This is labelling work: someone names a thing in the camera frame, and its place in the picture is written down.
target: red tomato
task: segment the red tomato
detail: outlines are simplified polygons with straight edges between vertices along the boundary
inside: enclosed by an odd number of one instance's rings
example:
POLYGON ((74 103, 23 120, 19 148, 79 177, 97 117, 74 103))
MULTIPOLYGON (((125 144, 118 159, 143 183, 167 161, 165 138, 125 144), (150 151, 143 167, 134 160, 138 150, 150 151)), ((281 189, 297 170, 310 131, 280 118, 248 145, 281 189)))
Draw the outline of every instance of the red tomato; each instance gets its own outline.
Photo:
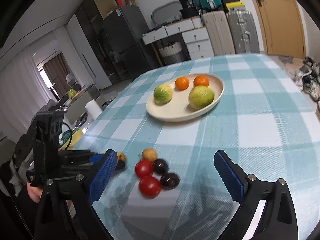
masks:
POLYGON ((161 184, 156 178, 145 176, 139 182, 139 190, 145 197, 154 198, 159 195, 161 184))
POLYGON ((134 171, 139 179, 142 179, 144 176, 151 176, 153 173, 153 165, 148 160, 139 161, 134 171))

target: white paper roll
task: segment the white paper roll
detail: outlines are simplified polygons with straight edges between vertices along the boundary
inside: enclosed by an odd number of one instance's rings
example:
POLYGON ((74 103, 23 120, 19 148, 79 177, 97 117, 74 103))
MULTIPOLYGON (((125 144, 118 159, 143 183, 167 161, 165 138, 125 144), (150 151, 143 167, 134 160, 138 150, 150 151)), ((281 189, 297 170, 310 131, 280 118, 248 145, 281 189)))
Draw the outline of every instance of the white paper roll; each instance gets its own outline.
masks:
POLYGON ((102 113, 100 106, 97 104, 97 102, 94 99, 88 102, 84 108, 88 111, 89 115, 91 115, 91 117, 94 120, 96 120, 98 116, 102 113))

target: fruit bowl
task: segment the fruit bowl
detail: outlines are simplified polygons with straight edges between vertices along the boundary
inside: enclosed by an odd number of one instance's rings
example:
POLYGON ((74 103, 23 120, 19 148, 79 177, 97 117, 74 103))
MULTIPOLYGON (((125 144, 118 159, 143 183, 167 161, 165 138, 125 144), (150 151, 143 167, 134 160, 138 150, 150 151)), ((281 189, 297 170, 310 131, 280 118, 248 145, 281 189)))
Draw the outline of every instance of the fruit bowl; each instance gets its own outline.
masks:
POLYGON ((179 91, 175 88, 174 82, 178 77, 165 83, 172 89, 172 99, 169 103, 157 105, 154 102, 153 94, 149 97, 146 106, 148 114, 165 122, 182 122, 197 118, 217 105, 224 91, 224 82, 221 78, 210 74, 190 74, 184 77, 189 80, 190 85, 183 91, 179 91), (199 75, 205 76, 209 80, 209 88, 214 92, 214 100, 208 106, 200 110, 194 110, 189 105, 188 96, 193 89, 193 80, 199 75))

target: screw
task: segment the screw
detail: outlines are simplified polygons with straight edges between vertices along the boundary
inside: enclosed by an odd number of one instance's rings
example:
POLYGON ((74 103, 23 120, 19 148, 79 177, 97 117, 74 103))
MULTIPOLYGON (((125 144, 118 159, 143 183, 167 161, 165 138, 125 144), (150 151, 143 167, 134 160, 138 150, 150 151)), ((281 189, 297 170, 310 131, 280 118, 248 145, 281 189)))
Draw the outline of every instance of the screw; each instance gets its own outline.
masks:
POLYGON ((53 183, 53 179, 48 179, 47 180, 47 185, 51 185, 53 183))
POLYGON ((284 180, 284 179, 279 179, 279 183, 280 183, 281 185, 285 185, 285 180, 284 180))
POLYGON ((253 175, 253 174, 249 174, 248 175, 248 179, 249 180, 252 180, 252 181, 255 181, 257 179, 256 175, 253 175))
POLYGON ((78 175, 76 176, 76 180, 77 180, 77 181, 81 181, 81 180, 83 180, 83 178, 84 178, 84 176, 83 176, 82 174, 78 174, 78 175))

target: dark purple fruit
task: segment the dark purple fruit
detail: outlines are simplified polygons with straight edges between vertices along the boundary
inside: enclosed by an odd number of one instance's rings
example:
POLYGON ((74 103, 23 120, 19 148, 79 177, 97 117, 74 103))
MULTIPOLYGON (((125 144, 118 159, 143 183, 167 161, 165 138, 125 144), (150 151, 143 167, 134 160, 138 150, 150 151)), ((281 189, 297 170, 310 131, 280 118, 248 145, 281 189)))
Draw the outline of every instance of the dark purple fruit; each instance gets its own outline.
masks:
POLYGON ((162 174, 165 174, 169 171, 169 166, 165 160, 156 159, 153 162, 153 169, 154 169, 155 173, 162 175, 162 174))
POLYGON ((165 173, 161 176, 160 184, 163 189, 173 189, 179 185, 180 179, 175 173, 165 173))

